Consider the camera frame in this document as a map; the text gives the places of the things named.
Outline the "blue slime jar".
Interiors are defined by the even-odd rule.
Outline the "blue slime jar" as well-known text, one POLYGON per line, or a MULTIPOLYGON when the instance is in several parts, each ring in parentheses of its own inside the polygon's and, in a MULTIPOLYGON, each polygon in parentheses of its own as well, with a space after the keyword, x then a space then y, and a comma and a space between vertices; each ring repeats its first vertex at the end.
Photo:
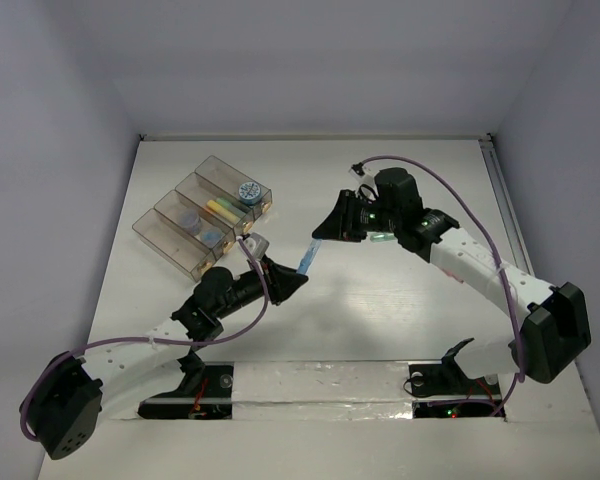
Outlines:
POLYGON ((255 181, 240 184, 237 192, 240 202, 247 206, 258 204, 262 197, 262 187, 255 181))

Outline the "blue clear clip pen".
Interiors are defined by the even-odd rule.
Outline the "blue clear clip pen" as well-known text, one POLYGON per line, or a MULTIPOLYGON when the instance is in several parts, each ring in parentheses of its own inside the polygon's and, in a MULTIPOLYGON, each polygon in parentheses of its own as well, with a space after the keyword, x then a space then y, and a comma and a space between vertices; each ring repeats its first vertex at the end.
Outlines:
POLYGON ((302 274, 302 275, 306 275, 308 273, 308 270, 311 266, 311 264, 313 263, 317 252, 321 246, 322 241, 318 240, 318 239, 312 239, 309 247, 307 248, 304 256, 302 257, 299 266, 296 270, 296 272, 298 274, 302 274))

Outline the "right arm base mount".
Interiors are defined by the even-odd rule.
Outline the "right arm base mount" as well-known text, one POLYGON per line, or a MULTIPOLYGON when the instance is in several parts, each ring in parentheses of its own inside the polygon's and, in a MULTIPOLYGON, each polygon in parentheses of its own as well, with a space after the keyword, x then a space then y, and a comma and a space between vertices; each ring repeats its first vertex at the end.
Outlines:
POLYGON ((439 361, 409 366, 402 389, 414 400, 416 419, 486 418, 500 407, 500 387, 488 386, 485 377, 469 379, 456 362, 458 353, 472 341, 459 342, 439 361))

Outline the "green highlighter pen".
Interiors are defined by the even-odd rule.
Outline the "green highlighter pen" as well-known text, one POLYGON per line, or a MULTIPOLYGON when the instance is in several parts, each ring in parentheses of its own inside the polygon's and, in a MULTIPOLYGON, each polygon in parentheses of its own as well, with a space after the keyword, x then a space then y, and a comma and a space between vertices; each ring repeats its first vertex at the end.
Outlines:
POLYGON ((248 211, 244 211, 236 207, 230 201, 224 198, 217 197, 215 203, 219 205, 224 211, 228 212, 231 217, 233 217, 233 223, 238 223, 239 221, 242 221, 248 215, 248 211))

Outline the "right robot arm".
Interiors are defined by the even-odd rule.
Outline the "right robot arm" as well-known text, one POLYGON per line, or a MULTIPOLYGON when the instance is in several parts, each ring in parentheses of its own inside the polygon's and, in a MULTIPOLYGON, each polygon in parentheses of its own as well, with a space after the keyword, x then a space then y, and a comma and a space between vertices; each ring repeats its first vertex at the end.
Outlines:
POLYGON ((315 240, 360 243, 370 233, 390 233, 405 250, 471 287, 512 321, 511 337, 461 341, 440 368, 442 384, 462 392, 478 377, 517 374, 551 383, 591 343, 584 293, 557 287, 504 261, 457 220, 424 206, 415 178, 403 168, 379 171, 374 192, 340 191, 315 240))

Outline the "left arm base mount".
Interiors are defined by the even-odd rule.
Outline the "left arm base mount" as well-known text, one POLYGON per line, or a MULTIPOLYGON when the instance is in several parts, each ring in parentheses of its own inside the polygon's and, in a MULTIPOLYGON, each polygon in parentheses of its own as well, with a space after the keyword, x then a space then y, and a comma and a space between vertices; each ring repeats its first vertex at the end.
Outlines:
POLYGON ((232 418, 234 364, 206 364, 196 352, 178 360, 179 385, 142 401, 137 415, 145 420, 229 420, 232 418))

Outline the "yellow highlighter pen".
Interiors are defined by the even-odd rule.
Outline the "yellow highlighter pen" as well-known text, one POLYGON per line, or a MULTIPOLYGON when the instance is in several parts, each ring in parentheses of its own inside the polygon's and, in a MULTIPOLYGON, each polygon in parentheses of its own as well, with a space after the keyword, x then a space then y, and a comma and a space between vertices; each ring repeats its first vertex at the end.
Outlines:
POLYGON ((214 213, 221 216, 223 219, 227 220, 228 222, 230 222, 232 224, 235 224, 239 221, 238 216, 236 216, 230 210, 226 209, 225 207, 223 207, 222 205, 220 205, 218 202, 216 202, 214 200, 208 200, 206 203, 206 206, 211 211, 213 211, 214 213))

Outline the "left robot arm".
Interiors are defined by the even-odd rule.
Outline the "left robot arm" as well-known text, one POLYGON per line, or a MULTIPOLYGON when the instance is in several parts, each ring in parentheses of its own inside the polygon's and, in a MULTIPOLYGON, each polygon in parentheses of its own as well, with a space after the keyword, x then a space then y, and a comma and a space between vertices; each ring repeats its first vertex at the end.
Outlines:
POLYGON ((54 357, 21 404, 23 432, 50 459, 61 460, 86 443, 117 396, 174 360, 167 383, 181 395, 195 392, 203 368, 198 350, 228 340, 223 318, 256 300, 279 305, 308 280, 305 270, 268 256, 239 276, 210 268, 184 304, 147 334, 101 340, 54 357))

